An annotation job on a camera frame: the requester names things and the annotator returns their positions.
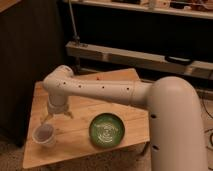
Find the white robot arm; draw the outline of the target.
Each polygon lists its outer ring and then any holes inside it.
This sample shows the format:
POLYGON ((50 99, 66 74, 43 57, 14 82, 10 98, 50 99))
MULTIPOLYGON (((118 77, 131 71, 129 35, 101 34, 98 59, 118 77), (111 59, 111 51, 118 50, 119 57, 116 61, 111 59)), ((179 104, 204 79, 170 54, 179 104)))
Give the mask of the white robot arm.
POLYGON ((50 114, 68 110, 71 95, 131 105, 149 112, 152 171, 208 171, 202 109, 194 87, 168 76, 154 83, 81 80, 61 65, 43 80, 50 114))

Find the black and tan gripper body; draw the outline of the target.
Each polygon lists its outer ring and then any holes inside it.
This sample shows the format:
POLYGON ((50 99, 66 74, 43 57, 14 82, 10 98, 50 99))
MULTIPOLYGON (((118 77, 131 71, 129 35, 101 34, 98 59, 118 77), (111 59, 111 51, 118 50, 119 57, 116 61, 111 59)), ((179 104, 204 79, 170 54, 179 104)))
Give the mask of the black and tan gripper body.
POLYGON ((69 106, 67 104, 62 106, 55 106, 51 103, 47 103, 47 111, 49 114, 63 114, 69 110, 69 106))

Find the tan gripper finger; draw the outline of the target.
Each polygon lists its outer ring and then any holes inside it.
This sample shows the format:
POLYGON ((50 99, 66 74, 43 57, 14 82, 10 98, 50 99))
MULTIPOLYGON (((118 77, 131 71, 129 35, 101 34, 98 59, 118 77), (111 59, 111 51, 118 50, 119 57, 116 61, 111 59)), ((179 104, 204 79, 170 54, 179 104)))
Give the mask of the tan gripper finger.
POLYGON ((72 112, 65 112, 64 115, 69 117, 69 118, 71 118, 71 119, 73 119, 72 112))
POLYGON ((51 114, 44 114, 40 117, 40 123, 45 124, 48 120, 52 118, 51 114))

